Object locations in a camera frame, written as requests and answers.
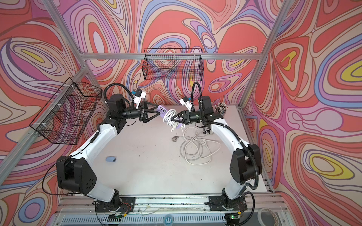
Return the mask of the small blue object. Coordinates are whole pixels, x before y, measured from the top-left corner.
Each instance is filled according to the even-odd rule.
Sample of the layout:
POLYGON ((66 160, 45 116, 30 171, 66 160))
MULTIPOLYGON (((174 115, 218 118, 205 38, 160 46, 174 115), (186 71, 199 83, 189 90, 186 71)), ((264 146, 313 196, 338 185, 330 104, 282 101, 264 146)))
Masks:
POLYGON ((117 160, 117 158, 114 157, 114 156, 108 156, 108 157, 106 158, 106 161, 107 161, 107 162, 115 162, 116 160, 117 160))

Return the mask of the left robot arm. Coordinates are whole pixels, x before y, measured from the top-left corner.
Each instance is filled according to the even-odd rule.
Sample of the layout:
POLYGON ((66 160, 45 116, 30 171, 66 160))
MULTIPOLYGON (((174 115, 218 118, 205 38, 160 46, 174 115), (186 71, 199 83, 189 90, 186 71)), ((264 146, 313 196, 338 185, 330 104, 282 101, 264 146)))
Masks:
POLYGON ((108 85, 103 92, 108 112, 96 132, 70 156, 61 156, 54 166, 58 187, 75 194, 82 194, 98 202, 121 205, 119 191, 101 183, 93 171, 93 164, 106 145, 126 126, 128 119, 147 123, 160 115, 156 104, 145 100, 146 91, 130 91, 120 83, 108 85))

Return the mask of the metal cup of pens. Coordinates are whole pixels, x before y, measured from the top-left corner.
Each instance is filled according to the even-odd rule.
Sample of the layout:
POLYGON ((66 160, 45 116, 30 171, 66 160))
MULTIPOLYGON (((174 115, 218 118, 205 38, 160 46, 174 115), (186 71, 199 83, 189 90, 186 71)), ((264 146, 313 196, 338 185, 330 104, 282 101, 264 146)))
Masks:
POLYGON ((224 102, 219 102, 215 105, 215 110, 217 113, 219 113, 220 115, 224 116, 226 111, 228 109, 228 105, 224 102))

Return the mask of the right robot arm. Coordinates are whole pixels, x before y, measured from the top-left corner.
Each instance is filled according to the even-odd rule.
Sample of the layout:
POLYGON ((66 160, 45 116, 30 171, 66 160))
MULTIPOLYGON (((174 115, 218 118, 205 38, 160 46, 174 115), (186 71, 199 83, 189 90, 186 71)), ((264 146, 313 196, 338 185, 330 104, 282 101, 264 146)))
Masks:
POLYGON ((198 110, 194 106, 193 92, 190 98, 183 98, 180 102, 187 110, 171 116, 170 121, 184 125, 202 123, 207 132, 217 135, 232 153, 229 167, 232 179, 222 189, 218 206, 232 212, 226 219, 228 226, 245 225, 254 214, 255 196, 252 192, 258 188, 263 171, 259 146, 243 140, 224 117, 214 111, 210 97, 201 95, 198 98, 198 110))

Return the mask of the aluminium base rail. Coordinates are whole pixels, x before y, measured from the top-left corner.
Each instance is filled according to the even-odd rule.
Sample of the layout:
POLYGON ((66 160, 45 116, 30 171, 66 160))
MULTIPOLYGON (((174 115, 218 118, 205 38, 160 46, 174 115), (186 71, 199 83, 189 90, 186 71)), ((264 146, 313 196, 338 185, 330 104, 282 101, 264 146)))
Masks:
POLYGON ((49 226, 227 226, 247 220, 247 226, 293 226, 289 209, 280 195, 255 193, 247 195, 235 209, 221 207, 211 210, 209 194, 136 195, 134 202, 123 204, 127 216, 96 212, 95 205, 85 197, 61 199, 49 226))

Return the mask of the blue power strip with cord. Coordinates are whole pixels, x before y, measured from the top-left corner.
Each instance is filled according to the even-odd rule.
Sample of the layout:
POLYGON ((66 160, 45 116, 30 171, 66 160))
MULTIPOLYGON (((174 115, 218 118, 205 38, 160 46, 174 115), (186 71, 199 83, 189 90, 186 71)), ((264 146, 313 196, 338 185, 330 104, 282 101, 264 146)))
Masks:
POLYGON ((220 142, 208 139, 207 132, 200 127, 181 128, 182 139, 179 154, 189 165, 202 166, 212 162, 222 145, 220 142))

